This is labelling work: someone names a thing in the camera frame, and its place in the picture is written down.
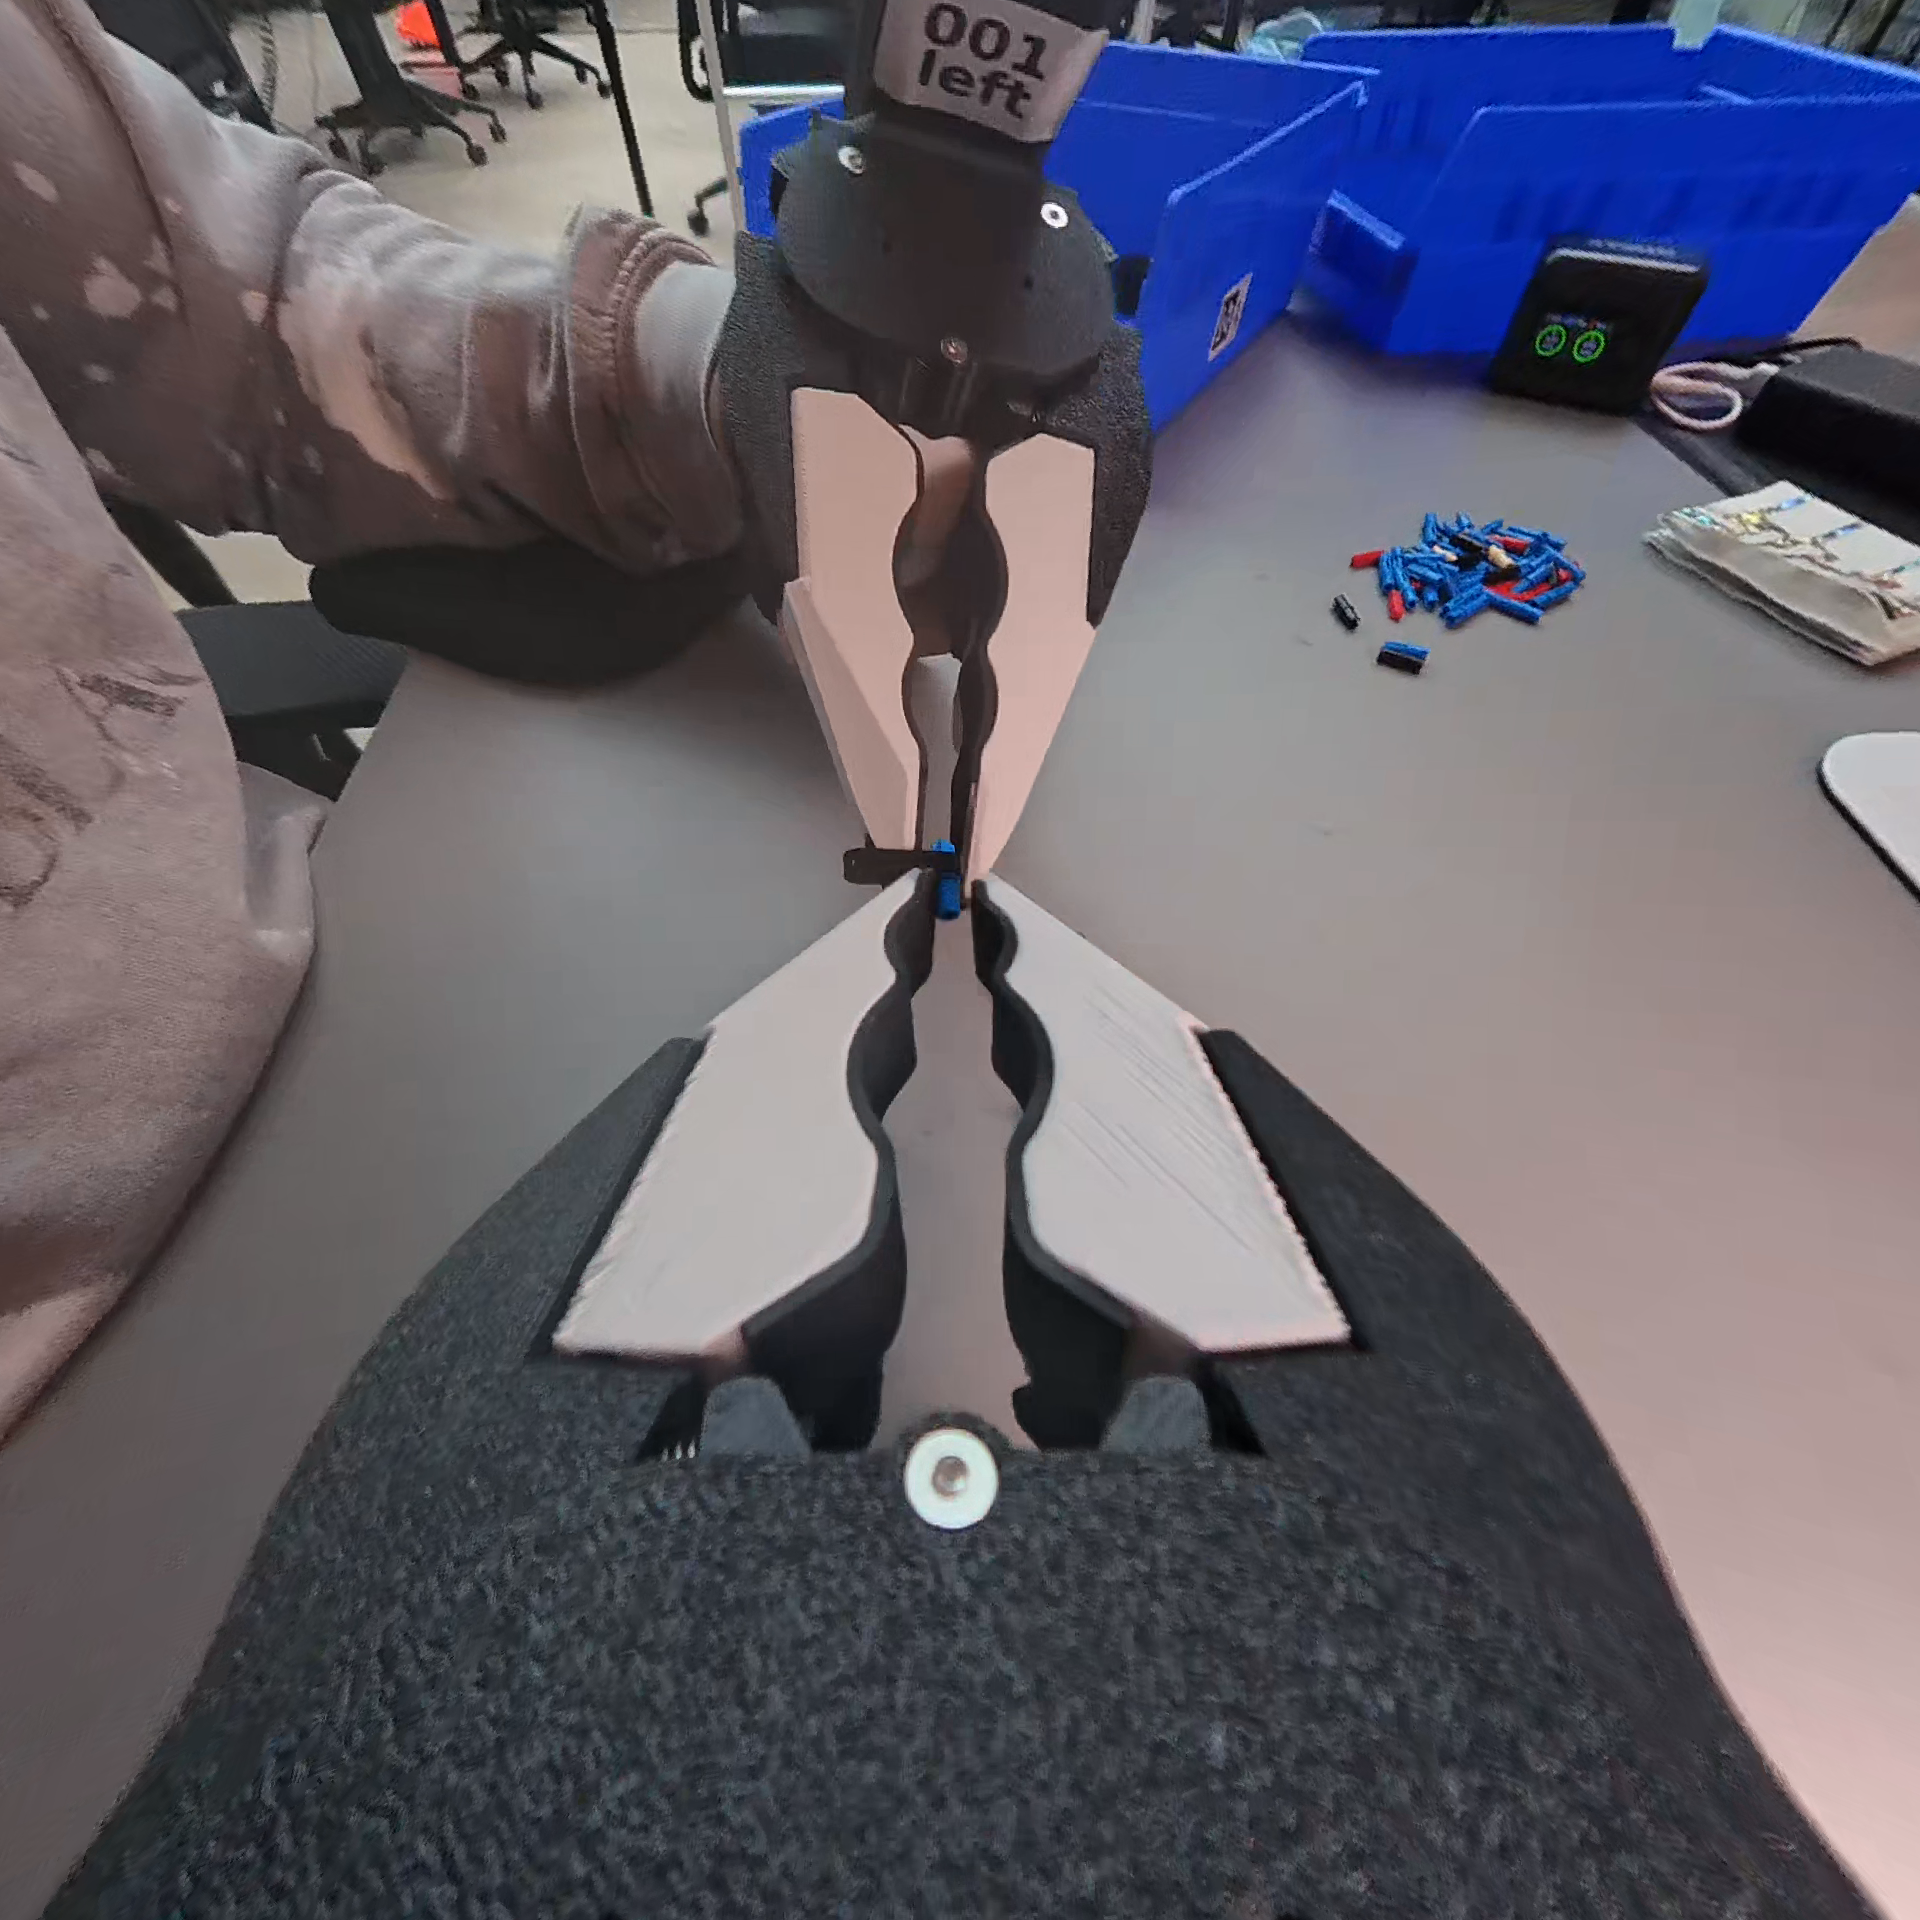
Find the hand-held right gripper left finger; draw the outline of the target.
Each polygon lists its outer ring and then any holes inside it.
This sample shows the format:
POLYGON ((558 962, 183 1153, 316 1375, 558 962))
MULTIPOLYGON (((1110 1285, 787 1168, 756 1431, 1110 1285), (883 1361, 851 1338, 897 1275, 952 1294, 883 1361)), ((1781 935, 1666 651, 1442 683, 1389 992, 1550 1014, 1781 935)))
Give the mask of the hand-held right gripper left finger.
POLYGON ((556 1352, 768 1378, 814 1447, 869 1447, 904 1311, 889 1107, 918 1068, 934 879, 900 875, 734 999, 556 1322, 556 1352))

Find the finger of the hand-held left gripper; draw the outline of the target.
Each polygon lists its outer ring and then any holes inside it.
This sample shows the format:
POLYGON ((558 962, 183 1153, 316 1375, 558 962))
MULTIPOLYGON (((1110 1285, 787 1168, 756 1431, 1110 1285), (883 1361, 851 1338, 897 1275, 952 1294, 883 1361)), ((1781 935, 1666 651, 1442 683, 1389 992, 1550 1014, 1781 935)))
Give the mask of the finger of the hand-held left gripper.
POLYGON ((839 388, 792 392, 791 449, 797 576, 779 597, 779 637, 865 839, 880 857, 921 857, 926 748, 907 683, 934 641, 897 581, 921 452, 839 388))
POLYGON ((987 465, 1002 605, 962 666, 962 875, 982 879, 1010 845, 1044 755, 1090 661, 1093 452, 1027 437, 987 465))

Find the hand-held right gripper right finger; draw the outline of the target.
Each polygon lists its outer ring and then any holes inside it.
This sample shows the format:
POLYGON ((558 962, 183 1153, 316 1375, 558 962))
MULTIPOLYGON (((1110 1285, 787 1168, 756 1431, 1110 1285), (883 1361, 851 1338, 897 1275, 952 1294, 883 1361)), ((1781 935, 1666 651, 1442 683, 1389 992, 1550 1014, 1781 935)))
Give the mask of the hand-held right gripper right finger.
POLYGON ((1002 1306, 1015 1421, 1097 1447, 1140 1378, 1346 1349, 1352 1325, 1208 1028, 1002 879, 971 892, 988 1063, 1015 1097, 1002 1306))

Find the grey desk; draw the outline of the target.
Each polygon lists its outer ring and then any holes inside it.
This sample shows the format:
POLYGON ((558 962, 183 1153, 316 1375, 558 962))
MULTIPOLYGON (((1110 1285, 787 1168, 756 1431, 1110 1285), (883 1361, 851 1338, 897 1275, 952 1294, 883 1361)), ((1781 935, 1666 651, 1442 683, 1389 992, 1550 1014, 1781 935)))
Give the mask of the grey desk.
MULTIPOLYGON (((1709 494, 1635 425, 1299 307, 1165 433, 1002 875, 1474 1252, 1753 1739, 1916 1918, 1916 897, 1814 782, 1916 724, 1916 666, 1658 561, 1643 533, 1709 494), (1587 586, 1532 629, 1388 620, 1349 558, 1423 513, 1547 529, 1587 586)), ((393 1302, 848 907, 848 820, 753 613, 608 692, 408 670, 313 852, 274 1072, 4 1447, 4 1918, 147 1759, 393 1302)))

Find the blue bin with square tag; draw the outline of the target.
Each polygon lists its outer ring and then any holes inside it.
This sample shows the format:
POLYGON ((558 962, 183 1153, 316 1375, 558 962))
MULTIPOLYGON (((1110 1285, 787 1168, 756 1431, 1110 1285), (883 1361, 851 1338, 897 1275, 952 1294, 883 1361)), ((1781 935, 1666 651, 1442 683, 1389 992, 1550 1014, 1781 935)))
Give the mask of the blue bin with square tag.
MULTIPOLYGON (((1165 425, 1277 322, 1349 156, 1365 79, 1297 61, 1121 43, 1090 70, 1044 179, 1105 241, 1117 322, 1140 340, 1149 425, 1165 425)), ((747 132, 747 169, 777 231, 777 156, 841 106, 773 115, 791 145, 747 132)))

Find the pile of blue red pins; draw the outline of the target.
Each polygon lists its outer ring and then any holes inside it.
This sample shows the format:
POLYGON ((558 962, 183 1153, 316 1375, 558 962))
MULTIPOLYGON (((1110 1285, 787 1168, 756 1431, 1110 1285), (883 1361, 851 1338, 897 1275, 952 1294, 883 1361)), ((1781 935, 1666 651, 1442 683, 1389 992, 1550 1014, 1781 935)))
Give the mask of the pile of blue red pins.
POLYGON ((1414 540, 1361 549, 1349 569, 1375 580, 1388 620, 1430 613, 1447 630, 1485 610, 1532 629, 1587 586, 1559 535, 1466 513, 1423 513, 1414 540))

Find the background office chair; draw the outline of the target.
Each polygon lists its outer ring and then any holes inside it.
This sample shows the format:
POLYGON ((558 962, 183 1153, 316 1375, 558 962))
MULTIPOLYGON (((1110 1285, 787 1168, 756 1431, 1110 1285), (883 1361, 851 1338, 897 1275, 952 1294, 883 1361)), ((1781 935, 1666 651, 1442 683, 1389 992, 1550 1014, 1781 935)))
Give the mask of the background office chair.
POLYGON ((491 108, 451 102, 397 70, 376 27, 371 4, 319 4, 319 9, 354 84, 350 106, 313 122, 334 159, 351 159, 362 177, 376 177, 386 166, 376 154, 376 138, 401 132, 420 140, 426 132, 451 132, 464 145, 466 165, 485 166, 490 152, 466 132, 464 115, 477 115, 485 125, 490 145, 504 145, 504 129, 491 108))

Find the person's black office chair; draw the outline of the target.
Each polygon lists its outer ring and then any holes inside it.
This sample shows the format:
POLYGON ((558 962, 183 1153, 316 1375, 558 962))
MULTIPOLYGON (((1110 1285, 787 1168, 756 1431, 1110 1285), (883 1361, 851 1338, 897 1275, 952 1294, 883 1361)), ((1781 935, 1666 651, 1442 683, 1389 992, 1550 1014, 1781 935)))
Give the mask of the person's black office chair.
POLYGON ((379 724, 408 654, 337 630, 311 602, 245 605, 178 524, 117 496, 103 496, 103 511, 178 594, 178 623, 206 666, 235 758, 337 801, 362 758, 354 740, 379 724))

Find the black device with green lights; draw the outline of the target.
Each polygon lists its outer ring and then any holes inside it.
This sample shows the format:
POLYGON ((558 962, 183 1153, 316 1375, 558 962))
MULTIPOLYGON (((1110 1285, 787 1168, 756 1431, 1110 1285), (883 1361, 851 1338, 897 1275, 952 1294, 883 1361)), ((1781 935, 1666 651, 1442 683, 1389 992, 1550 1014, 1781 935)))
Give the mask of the black device with green lights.
POLYGON ((1701 252, 1627 240, 1555 240, 1509 322, 1492 396, 1627 417, 1706 290, 1701 252))

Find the person's grey sweatshirt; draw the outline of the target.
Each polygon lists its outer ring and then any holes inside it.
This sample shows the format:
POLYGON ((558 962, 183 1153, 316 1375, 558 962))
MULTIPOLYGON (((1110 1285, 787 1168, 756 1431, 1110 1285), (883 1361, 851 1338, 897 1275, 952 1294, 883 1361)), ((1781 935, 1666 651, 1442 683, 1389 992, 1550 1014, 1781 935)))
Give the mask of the person's grey sweatshirt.
POLYGON ((4 4, 4 1437, 138 1285, 313 954, 322 803, 241 768, 106 500, 316 558, 319 208, 85 4, 4 4))

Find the blue plastic bin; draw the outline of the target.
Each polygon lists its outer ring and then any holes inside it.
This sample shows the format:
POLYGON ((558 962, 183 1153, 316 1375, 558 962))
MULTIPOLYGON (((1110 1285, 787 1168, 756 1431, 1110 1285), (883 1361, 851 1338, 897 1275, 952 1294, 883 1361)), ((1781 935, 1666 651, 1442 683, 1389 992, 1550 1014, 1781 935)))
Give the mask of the blue plastic bin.
POLYGON ((1375 29, 1299 294, 1389 356, 1492 352, 1559 240, 1703 257, 1684 342, 1798 332, 1916 194, 1916 73, 1721 27, 1375 29))

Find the folded shiny sticker sheet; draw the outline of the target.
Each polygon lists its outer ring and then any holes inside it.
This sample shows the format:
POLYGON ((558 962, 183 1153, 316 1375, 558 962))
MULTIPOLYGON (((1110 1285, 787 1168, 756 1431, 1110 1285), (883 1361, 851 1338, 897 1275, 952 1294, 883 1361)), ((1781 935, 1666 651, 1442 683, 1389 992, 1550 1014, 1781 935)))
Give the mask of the folded shiny sticker sheet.
POLYGON ((1842 661, 1916 656, 1916 543, 1795 483, 1668 511, 1646 545, 1842 661))

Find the white book stand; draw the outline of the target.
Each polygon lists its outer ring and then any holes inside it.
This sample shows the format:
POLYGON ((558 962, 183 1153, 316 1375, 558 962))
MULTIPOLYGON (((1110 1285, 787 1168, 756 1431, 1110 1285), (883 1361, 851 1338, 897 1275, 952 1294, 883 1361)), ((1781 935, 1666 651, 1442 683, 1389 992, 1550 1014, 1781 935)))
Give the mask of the white book stand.
POLYGON ((1916 732, 1854 732, 1818 758, 1818 789, 1916 894, 1916 732))

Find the black power adapter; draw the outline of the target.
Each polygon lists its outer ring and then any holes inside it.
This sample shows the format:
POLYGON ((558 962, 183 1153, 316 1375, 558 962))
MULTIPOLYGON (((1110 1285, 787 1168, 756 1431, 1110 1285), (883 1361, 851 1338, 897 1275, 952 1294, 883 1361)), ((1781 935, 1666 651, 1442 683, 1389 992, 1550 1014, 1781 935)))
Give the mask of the black power adapter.
POLYGON ((1786 356, 1733 437, 1778 466, 1916 511, 1916 364, 1854 342, 1786 356))

